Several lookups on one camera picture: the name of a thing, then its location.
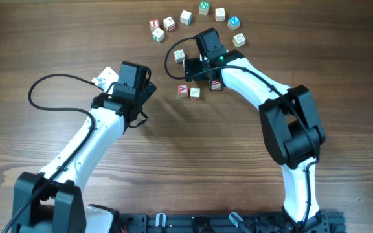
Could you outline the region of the red Q picture block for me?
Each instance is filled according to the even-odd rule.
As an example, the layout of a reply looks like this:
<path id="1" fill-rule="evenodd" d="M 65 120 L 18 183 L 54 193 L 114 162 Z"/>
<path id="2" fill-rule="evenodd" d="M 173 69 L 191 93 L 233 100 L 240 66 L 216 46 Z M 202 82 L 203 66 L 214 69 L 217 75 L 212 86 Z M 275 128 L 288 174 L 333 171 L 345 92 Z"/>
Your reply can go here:
<path id="1" fill-rule="evenodd" d="M 201 96 L 200 88 L 192 87 L 190 89 L 190 99 L 191 100 L 200 100 L 200 96 Z"/>

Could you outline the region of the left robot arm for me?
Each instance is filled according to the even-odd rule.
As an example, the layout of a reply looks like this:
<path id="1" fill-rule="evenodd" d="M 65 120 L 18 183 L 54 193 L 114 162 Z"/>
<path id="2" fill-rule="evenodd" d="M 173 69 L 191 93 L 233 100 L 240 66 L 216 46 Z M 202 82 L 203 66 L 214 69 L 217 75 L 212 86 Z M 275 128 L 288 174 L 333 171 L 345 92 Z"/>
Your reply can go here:
<path id="1" fill-rule="evenodd" d="M 150 68 L 123 62 L 106 67 L 91 85 L 87 119 L 62 152 L 37 174 L 23 172 L 14 186 L 12 219 L 5 232 L 126 232 L 120 213 L 101 205 L 85 206 L 82 192 L 108 148 L 143 114 L 156 87 Z"/>

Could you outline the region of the red M letter block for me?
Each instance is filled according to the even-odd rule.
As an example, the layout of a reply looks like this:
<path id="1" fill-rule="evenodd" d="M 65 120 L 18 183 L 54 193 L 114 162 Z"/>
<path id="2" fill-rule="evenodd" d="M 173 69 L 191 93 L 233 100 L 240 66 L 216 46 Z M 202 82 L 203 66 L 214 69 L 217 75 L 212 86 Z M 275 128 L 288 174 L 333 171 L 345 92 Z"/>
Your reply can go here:
<path id="1" fill-rule="evenodd" d="M 213 80 L 210 82 L 210 90 L 211 91 L 222 91 L 223 86 L 219 81 Z"/>

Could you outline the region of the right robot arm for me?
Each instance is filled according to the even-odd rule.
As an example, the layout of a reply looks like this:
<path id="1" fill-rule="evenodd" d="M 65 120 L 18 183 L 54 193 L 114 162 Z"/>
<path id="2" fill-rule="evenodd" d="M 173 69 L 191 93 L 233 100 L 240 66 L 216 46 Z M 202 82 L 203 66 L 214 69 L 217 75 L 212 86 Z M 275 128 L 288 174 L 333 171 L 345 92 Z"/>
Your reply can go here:
<path id="1" fill-rule="evenodd" d="M 242 95 L 260 115 L 264 144 L 281 166 L 284 212 L 299 232 L 319 211 L 315 197 L 315 167 L 325 141 L 315 102 L 303 85 L 291 88 L 253 67 L 239 51 L 227 51 L 214 28 L 191 38 L 200 57 L 184 62 L 184 79 L 217 81 Z"/>

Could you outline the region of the green E W block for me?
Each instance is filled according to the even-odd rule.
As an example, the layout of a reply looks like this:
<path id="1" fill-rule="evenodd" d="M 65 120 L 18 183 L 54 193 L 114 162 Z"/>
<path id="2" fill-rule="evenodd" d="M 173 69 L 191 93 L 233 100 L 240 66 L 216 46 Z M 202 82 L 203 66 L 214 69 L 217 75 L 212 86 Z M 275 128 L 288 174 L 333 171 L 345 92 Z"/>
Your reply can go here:
<path id="1" fill-rule="evenodd" d="M 174 52 L 174 59 L 175 59 L 176 63 L 182 63 L 185 58 L 186 58 L 186 56 L 185 56 L 185 53 L 184 53 L 183 49 L 176 50 Z"/>

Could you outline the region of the green N letter block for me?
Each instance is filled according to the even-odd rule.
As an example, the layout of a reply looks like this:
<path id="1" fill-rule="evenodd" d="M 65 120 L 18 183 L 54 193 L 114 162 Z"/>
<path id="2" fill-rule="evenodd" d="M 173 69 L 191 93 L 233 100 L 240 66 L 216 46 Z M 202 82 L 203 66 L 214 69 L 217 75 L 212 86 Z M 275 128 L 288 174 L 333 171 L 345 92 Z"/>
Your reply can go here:
<path id="1" fill-rule="evenodd" d="M 208 1 L 201 1 L 199 4 L 199 14 L 207 15 L 209 13 L 210 3 Z"/>

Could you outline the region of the red A letter block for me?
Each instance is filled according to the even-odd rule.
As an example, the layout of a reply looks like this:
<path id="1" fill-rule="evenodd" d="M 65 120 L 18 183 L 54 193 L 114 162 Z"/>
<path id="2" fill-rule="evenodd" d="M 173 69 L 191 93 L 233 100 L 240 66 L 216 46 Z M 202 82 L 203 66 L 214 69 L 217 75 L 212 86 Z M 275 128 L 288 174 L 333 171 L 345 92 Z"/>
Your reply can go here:
<path id="1" fill-rule="evenodd" d="M 177 93 L 178 93 L 178 97 L 187 98 L 189 95 L 188 85 L 178 85 Z"/>

